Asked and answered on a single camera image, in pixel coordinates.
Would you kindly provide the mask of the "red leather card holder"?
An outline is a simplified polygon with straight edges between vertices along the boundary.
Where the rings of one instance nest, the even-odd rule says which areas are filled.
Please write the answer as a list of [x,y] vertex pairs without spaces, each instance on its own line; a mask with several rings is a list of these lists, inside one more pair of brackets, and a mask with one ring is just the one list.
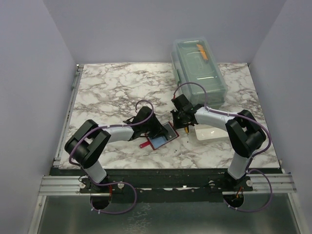
[[144,142],[144,143],[142,143],[142,144],[139,145],[139,147],[140,147],[141,149],[143,149],[143,148],[145,148],[145,147],[147,147],[147,146],[150,146],[153,150],[157,150],[157,149],[159,149],[160,147],[164,146],[165,144],[167,144],[167,143],[169,143],[169,142],[175,140],[175,139],[173,139],[173,140],[168,141],[168,140],[166,140],[164,137],[158,137],[158,138],[155,138],[155,139],[150,139],[150,138],[148,138],[147,136],[146,136],[146,139],[147,139],[146,142]]

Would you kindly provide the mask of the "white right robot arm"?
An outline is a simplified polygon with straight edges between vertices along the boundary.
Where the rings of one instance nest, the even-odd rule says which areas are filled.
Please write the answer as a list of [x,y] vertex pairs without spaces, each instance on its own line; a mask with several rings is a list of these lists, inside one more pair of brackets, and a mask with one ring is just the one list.
[[245,109],[233,113],[200,106],[172,110],[171,113],[175,129],[201,124],[227,132],[234,156],[224,185],[230,191],[241,187],[241,178],[245,175],[252,156],[266,140],[261,124],[255,120],[252,113]]

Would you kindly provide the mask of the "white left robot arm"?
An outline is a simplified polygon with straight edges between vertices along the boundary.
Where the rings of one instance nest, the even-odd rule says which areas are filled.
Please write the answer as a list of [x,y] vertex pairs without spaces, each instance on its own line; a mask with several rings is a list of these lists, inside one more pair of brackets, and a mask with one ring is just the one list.
[[102,193],[108,187],[108,180],[107,173],[98,159],[106,145],[118,141],[132,141],[141,135],[148,139],[148,143],[155,150],[173,140],[176,132],[170,122],[161,124],[156,116],[148,120],[133,117],[122,124],[102,127],[90,119],[65,143],[64,150],[70,155],[70,161],[75,160],[92,180],[92,188]]

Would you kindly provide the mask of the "white plastic tray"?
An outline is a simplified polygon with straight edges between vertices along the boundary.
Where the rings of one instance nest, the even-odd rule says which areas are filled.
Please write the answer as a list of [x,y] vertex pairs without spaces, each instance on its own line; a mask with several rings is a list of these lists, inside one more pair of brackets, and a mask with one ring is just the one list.
[[195,134],[197,139],[200,141],[228,138],[228,133],[226,131],[202,124],[195,126]]

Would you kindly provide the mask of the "dark grey credit card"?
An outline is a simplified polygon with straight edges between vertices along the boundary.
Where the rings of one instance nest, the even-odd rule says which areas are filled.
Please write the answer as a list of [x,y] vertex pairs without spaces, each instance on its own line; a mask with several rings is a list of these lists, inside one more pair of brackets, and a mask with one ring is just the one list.
[[165,138],[170,141],[178,137],[177,132],[173,128],[170,122],[167,122],[163,125],[163,127],[168,131],[168,133],[165,134]]

